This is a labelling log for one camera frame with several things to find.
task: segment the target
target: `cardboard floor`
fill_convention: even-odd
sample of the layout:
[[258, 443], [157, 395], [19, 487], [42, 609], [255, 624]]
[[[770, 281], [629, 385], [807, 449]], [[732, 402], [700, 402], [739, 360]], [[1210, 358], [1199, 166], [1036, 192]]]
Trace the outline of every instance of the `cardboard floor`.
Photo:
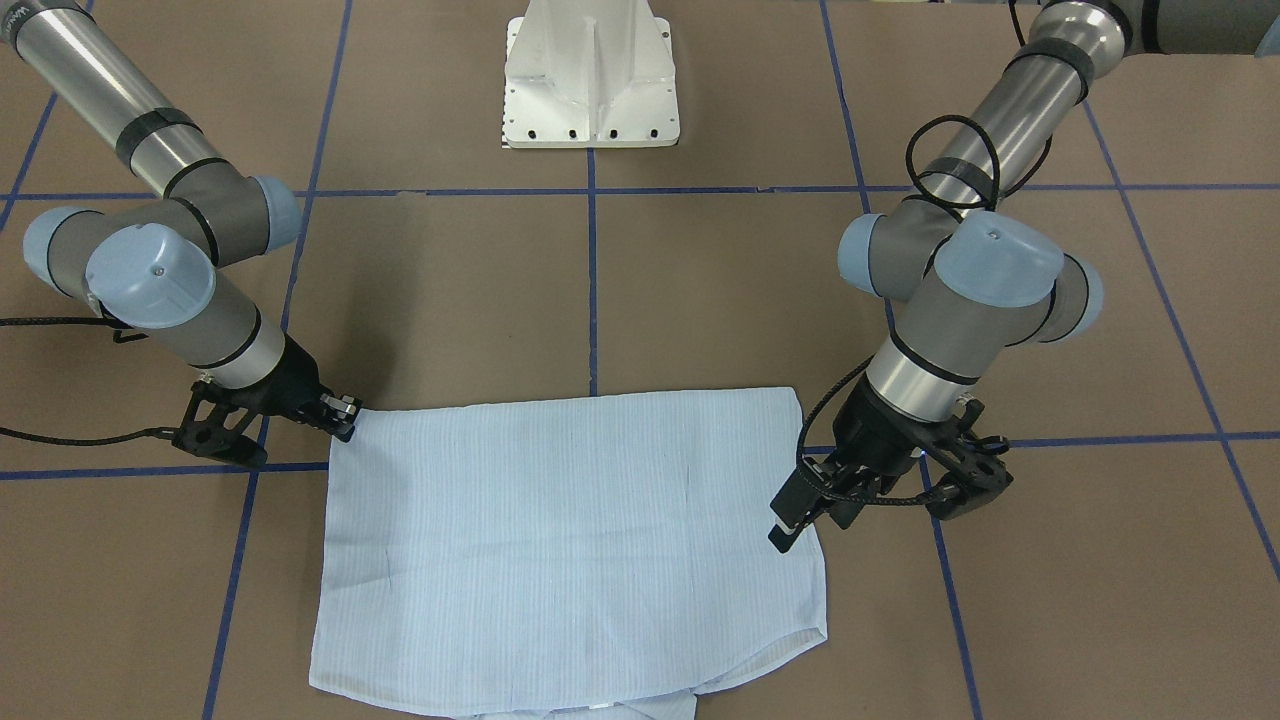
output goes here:
[[[680, 145], [594, 154], [499, 147], [524, 0], [93, 12], [241, 170], [298, 191], [305, 237], [230, 275], [332, 387], [380, 409], [750, 386], [810, 406], [886, 332], [836, 273], [841, 231], [905, 195], [915, 128], [995, 82], [1007, 15], [653, 6]], [[23, 265], [24, 228], [148, 195], [9, 51], [0, 78], [0, 315], [86, 314]], [[1143, 56], [1096, 83], [1004, 205], [1107, 284], [1088, 333], [979, 386], [1018, 482], [943, 527], [823, 521], [831, 641], [701, 720], [1276, 716], [1277, 117], [1276, 59]], [[3, 425], [182, 415], [192, 372], [154, 343], [3, 332]], [[307, 685], [328, 439], [266, 437], [255, 474], [159, 441], [0, 439], [0, 717], [398, 715]]]

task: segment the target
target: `blue tape line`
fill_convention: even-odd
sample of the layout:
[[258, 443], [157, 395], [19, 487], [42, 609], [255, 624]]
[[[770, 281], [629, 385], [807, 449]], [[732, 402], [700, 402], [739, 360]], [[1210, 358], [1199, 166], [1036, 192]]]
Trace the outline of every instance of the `blue tape line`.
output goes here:
[[600, 395], [600, 351], [599, 351], [599, 293], [596, 287], [598, 263], [596, 263], [596, 223], [595, 223], [595, 197], [598, 195], [595, 187], [595, 149], [586, 149], [586, 263], [588, 263], [588, 277], [590, 279], [590, 292], [588, 295], [588, 307], [590, 309], [590, 320], [588, 323], [588, 342], [590, 343], [590, 354], [588, 355], [588, 395], [591, 397], [598, 397]]
[[316, 190], [315, 197], [394, 197], [397, 195], [426, 196], [526, 196], [526, 195], [586, 195], [579, 187], [442, 187], [442, 188], [369, 188], [369, 190]]
[[1280, 439], [1280, 430], [1258, 430], [1252, 433], [1226, 433], [1226, 439], [1235, 441], [1249, 441], [1249, 439]]
[[1222, 452], [1226, 455], [1226, 462], [1230, 465], [1231, 474], [1235, 477], [1235, 484], [1240, 491], [1240, 497], [1244, 498], [1244, 506], [1248, 509], [1249, 516], [1253, 519], [1253, 528], [1257, 530], [1258, 539], [1262, 541], [1262, 548], [1266, 551], [1267, 559], [1271, 561], [1271, 571], [1275, 573], [1276, 580], [1280, 580], [1280, 557], [1276, 557], [1276, 550], [1271, 543], [1271, 536], [1267, 534], [1267, 528], [1262, 521], [1262, 515], [1258, 512], [1258, 507], [1253, 502], [1253, 493], [1249, 492], [1249, 484], [1244, 480], [1244, 474], [1240, 471], [1240, 466], [1235, 460], [1235, 452], [1231, 450], [1231, 443], [1222, 428], [1222, 420], [1219, 418], [1217, 409], [1213, 406], [1213, 398], [1210, 397], [1208, 386], [1204, 384], [1204, 377], [1201, 374], [1199, 365], [1196, 363], [1196, 356], [1192, 354], [1190, 343], [1187, 341], [1187, 333], [1183, 332], [1183, 324], [1178, 320], [1178, 313], [1174, 311], [1174, 304], [1169, 297], [1169, 291], [1165, 288], [1165, 281], [1161, 278], [1160, 269], [1156, 266], [1156, 258], [1152, 255], [1151, 246], [1147, 243], [1147, 236], [1142, 232], [1142, 225], [1138, 223], [1138, 214], [1133, 209], [1133, 202], [1129, 201], [1129, 193], [1120, 182], [1120, 172], [1116, 169], [1116, 164], [1111, 156], [1111, 150], [1107, 147], [1106, 138], [1102, 137], [1102, 128], [1098, 126], [1098, 119], [1093, 114], [1092, 105], [1088, 100], [1085, 100], [1083, 105], [1084, 114], [1089, 119], [1089, 126], [1093, 127], [1093, 135], [1097, 136], [1098, 146], [1102, 149], [1102, 158], [1107, 161], [1107, 169], [1111, 170], [1111, 178], [1115, 181], [1116, 190], [1120, 192], [1120, 200], [1124, 202], [1125, 213], [1129, 215], [1129, 224], [1133, 225], [1133, 233], [1138, 238], [1138, 247], [1142, 249], [1142, 256], [1147, 261], [1147, 270], [1151, 273], [1151, 279], [1155, 282], [1156, 291], [1160, 293], [1160, 301], [1165, 306], [1165, 314], [1169, 315], [1169, 322], [1174, 327], [1174, 334], [1178, 336], [1178, 345], [1181, 346], [1183, 355], [1187, 357], [1187, 365], [1192, 370], [1192, 378], [1194, 378], [1196, 388], [1199, 391], [1201, 400], [1204, 402], [1204, 410], [1208, 411], [1210, 421], [1213, 424], [1213, 430], [1222, 445]]
[[9, 190], [9, 197], [4, 201], [4, 210], [0, 210], [0, 231], [9, 224], [9, 214], [13, 213], [18, 191], [22, 190], [22, 183], [27, 179], [27, 173], [31, 170], [31, 161], [36, 158], [36, 147], [40, 145], [40, 138], [45, 136], [45, 127], [49, 126], [49, 117], [52, 115], [54, 105], [56, 104], [58, 94], [50, 94], [49, 101], [45, 102], [45, 111], [40, 114], [40, 122], [36, 123], [36, 132], [32, 133], [31, 142], [27, 143], [27, 154], [22, 156], [18, 176], [13, 178], [13, 187]]
[[223, 615], [218, 623], [218, 643], [214, 646], [214, 664], [209, 669], [209, 688], [205, 691], [202, 720], [212, 720], [214, 703], [218, 702], [218, 684], [223, 675], [227, 638], [232, 630], [232, 614], [236, 611], [236, 592], [239, 589], [239, 571], [244, 562], [244, 544], [248, 542], [248, 524], [253, 516], [253, 500], [256, 497], [257, 473], [250, 473], [248, 483], [244, 486], [244, 505], [241, 509], [239, 532], [236, 534], [236, 552], [232, 555], [232, 573], [227, 580], [227, 598], [223, 601]]
[[[1114, 191], [1115, 184], [1089, 184], [1089, 183], [1061, 183], [1061, 184], [1028, 184], [1023, 192], [1061, 192], [1061, 191]], [[1190, 184], [1126, 184], [1125, 190], [1134, 191], [1271, 191], [1280, 190], [1280, 183], [1190, 183]], [[776, 184], [771, 187], [751, 186], [712, 186], [712, 187], [598, 187], [598, 195], [774, 195], [774, 193], [840, 193], [859, 192], [865, 190], [873, 192], [911, 192], [909, 184], [868, 184], [861, 188], [856, 184]], [[401, 187], [401, 188], [349, 188], [349, 190], [316, 190], [314, 197], [394, 197], [397, 195], [426, 195], [440, 197], [470, 197], [470, 196], [550, 196], [550, 195], [586, 195], [585, 187]], [[294, 197], [306, 199], [307, 191], [293, 192]], [[18, 192], [15, 195], [0, 195], [3, 200], [37, 200], [37, 201], [83, 201], [83, 200], [151, 200], [155, 196], [150, 192]]]
[[863, 176], [863, 159], [858, 152], [858, 136], [854, 133], [854, 119], [849, 111], [849, 101], [845, 99], [845, 77], [840, 72], [840, 58], [836, 56], [836, 38], [831, 33], [831, 14], [827, 12], [827, 0], [818, 0], [818, 9], [822, 12], [822, 31], [827, 35], [827, 54], [831, 56], [831, 72], [836, 76], [836, 95], [840, 96], [840, 111], [845, 118], [845, 135], [849, 137], [849, 155], [854, 161], [854, 179], [858, 182], [858, 196], [863, 202], [863, 213], [872, 211], [872, 201], [867, 195], [867, 178]]
[[1110, 436], [1074, 438], [1028, 438], [1010, 441], [1011, 447], [1098, 447], [1107, 445], [1158, 445], [1167, 442], [1217, 442], [1215, 433], [1187, 433], [1170, 436]]
[[1270, 182], [1219, 182], [1219, 183], [1190, 183], [1190, 184], [1162, 184], [1140, 183], [1125, 184], [1125, 190], [1280, 190], [1280, 183]]
[[[271, 473], [323, 473], [329, 462], [268, 462], [259, 474]], [[108, 478], [164, 478], [180, 475], [242, 475], [251, 470], [234, 465], [165, 465], [156, 468], [73, 468], [67, 470], [6, 470], [0, 471], [0, 482], [18, 480], [76, 480]]]
[[[329, 91], [324, 102], [324, 114], [320, 118], [320, 132], [316, 136], [315, 158], [311, 161], [311, 179], [307, 183], [306, 202], [302, 209], [302, 228], [298, 232], [297, 246], [293, 249], [293, 265], [289, 269], [289, 284], [284, 292], [284, 309], [280, 313], [280, 327], [289, 329], [289, 309], [293, 302], [293, 288], [298, 282], [298, 269], [302, 261], [302, 249], [306, 245], [307, 229], [311, 224], [311, 210], [315, 206], [316, 184], [320, 181], [320, 167], [324, 161], [325, 140], [329, 135], [329, 119], [333, 114], [334, 97], [338, 94], [338, 78], [342, 76], [342, 59], [347, 46], [347, 31], [351, 27], [352, 1], [346, 0], [342, 10], [342, 24], [338, 31], [338, 47], [334, 51], [333, 72], [329, 76]], [[270, 429], [270, 418], [262, 419], [262, 428], [259, 432], [259, 443], [266, 442]], [[218, 628], [218, 644], [214, 648], [214, 661], [209, 671], [209, 689], [205, 693], [205, 712], [202, 720], [211, 720], [214, 705], [218, 701], [218, 684], [221, 678], [223, 660], [227, 653], [227, 637], [230, 633], [232, 614], [236, 610], [236, 591], [239, 587], [241, 568], [244, 561], [244, 544], [248, 539], [250, 521], [253, 518], [253, 498], [257, 495], [259, 473], [248, 477], [248, 486], [244, 488], [244, 509], [241, 514], [241, 529], [236, 538], [236, 555], [232, 559], [232, 571], [227, 580], [227, 602], [223, 606], [221, 624]]]
[[284, 311], [280, 314], [280, 327], [289, 331], [289, 315], [293, 304], [293, 288], [298, 284], [298, 270], [302, 265], [302, 250], [307, 242], [307, 229], [311, 227], [311, 210], [315, 208], [316, 186], [320, 183], [320, 167], [324, 163], [324, 146], [329, 136], [329, 119], [333, 115], [333, 101], [338, 95], [338, 78], [342, 76], [342, 59], [347, 49], [347, 29], [351, 27], [352, 0], [342, 9], [342, 26], [338, 31], [338, 50], [333, 58], [333, 70], [329, 73], [329, 94], [324, 101], [324, 114], [320, 115], [320, 133], [316, 136], [316, 152], [311, 161], [311, 179], [307, 182], [306, 201], [302, 206], [302, 228], [293, 247], [293, 265], [289, 268], [289, 284], [284, 291]]
[[[929, 480], [929, 465], [924, 457], [919, 460], [920, 483], [928, 491], [933, 487]], [[951, 557], [947, 555], [947, 539], [942, 534], [942, 524], [929, 515], [933, 525], [933, 544], [938, 548], [938, 565], [942, 568], [942, 584], [947, 591], [947, 605], [951, 607], [951, 625], [956, 633], [956, 647], [960, 648], [960, 665], [964, 667], [964, 682], [969, 688], [969, 707], [973, 710], [973, 720], [982, 720], [982, 701], [978, 698], [978, 680], [973, 674], [973, 659], [969, 656], [969, 639], [964, 632], [964, 618], [960, 615], [960, 598], [956, 594], [955, 578], [951, 575]]]

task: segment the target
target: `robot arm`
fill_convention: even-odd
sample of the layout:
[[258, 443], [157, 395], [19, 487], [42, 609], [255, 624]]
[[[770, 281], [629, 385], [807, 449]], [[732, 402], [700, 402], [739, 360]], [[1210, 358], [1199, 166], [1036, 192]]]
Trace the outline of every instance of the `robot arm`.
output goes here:
[[[1041, 12], [973, 115], [946, 118], [965, 127], [942, 155], [920, 173], [911, 168], [919, 193], [845, 232], [844, 278], [906, 309], [836, 416], [835, 452], [822, 462], [799, 459], [774, 497], [769, 539], [780, 551], [823, 514], [849, 528], [865, 505], [924, 505], [945, 520], [1009, 486], [998, 459], [1007, 443], [973, 433], [982, 404], [968, 391], [1004, 347], [1088, 328], [1102, 283], [1088, 263], [996, 214], [997, 201], [1125, 55], [1267, 54], [1280, 45], [1277, 18], [1280, 0], [1057, 0]], [[946, 468], [940, 483], [914, 498], [878, 497], [922, 450]]]
[[[32, 272], [96, 314], [146, 329], [201, 370], [175, 447], [260, 466], [266, 452], [243, 436], [256, 415], [349, 439], [360, 401], [323, 386], [315, 360], [218, 272], [294, 241], [293, 193], [275, 178], [241, 176], [76, 3], [0, 8], [0, 38], [160, 195], [115, 214], [42, 214], [23, 238]], [[200, 418], [206, 402], [212, 409]], [[247, 413], [225, 427], [238, 410]]]

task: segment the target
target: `joint cap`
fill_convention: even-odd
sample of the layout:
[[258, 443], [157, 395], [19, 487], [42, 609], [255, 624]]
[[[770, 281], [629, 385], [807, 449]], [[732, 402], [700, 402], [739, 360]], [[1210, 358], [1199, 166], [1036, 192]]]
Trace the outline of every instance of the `joint cap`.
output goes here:
[[840, 251], [836, 255], [840, 277], [876, 297], [881, 297], [881, 293], [876, 292], [876, 286], [872, 283], [872, 233], [876, 231], [876, 223], [883, 217], [879, 213], [870, 213], [850, 223], [840, 238]]
[[52, 210], [46, 210], [27, 225], [27, 232], [22, 236], [22, 259], [27, 261], [27, 266], [31, 268], [32, 273], [36, 273], [37, 278], [45, 281], [49, 287], [58, 292], [63, 291], [54, 283], [54, 274], [49, 269], [49, 246], [52, 245], [54, 234], [67, 222], [67, 218], [91, 211], [84, 208], [54, 208]]
[[1271, 29], [1262, 36], [1258, 51], [1253, 56], [1266, 58], [1267, 55], [1280, 55], [1280, 17], [1276, 18], [1276, 22], [1271, 23]]
[[255, 176], [253, 181], [262, 188], [262, 197], [266, 199], [268, 254], [278, 247], [284, 247], [298, 240], [302, 232], [302, 211], [298, 210], [298, 200], [293, 197], [293, 191], [279, 178], [270, 176]]
[[84, 279], [120, 320], [163, 329], [187, 323], [209, 306], [218, 273], [191, 241], [148, 223], [108, 236], [90, 256]]
[[1082, 272], [1084, 272], [1084, 283], [1088, 291], [1088, 297], [1084, 301], [1084, 313], [1080, 315], [1079, 322], [1075, 323], [1075, 327], [1071, 328], [1071, 332], [1047, 345], [1071, 340], [1073, 337], [1089, 329], [1089, 325], [1092, 325], [1093, 322], [1098, 319], [1098, 315], [1102, 314], [1102, 304], [1106, 300], [1106, 291], [1102, 287], [1102, 275], [1098, 274], [1098, 269], [1074, 255], [1070, 255], [1069, 258], [1080, 266]]
[[972, 213], [933, 261], [956, 293], [992, 307], [1027, 307], [1053, 290], [1062, 251], [1038, 231], [997, 213]]

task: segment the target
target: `white metal base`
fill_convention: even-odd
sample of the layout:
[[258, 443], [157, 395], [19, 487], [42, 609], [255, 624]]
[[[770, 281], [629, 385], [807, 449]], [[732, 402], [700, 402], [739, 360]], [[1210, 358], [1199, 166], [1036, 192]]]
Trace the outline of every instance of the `white metal base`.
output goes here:
[[507, 26], [506, 147], [680, 140], [671, 24], [645, 0], [532, 0]]

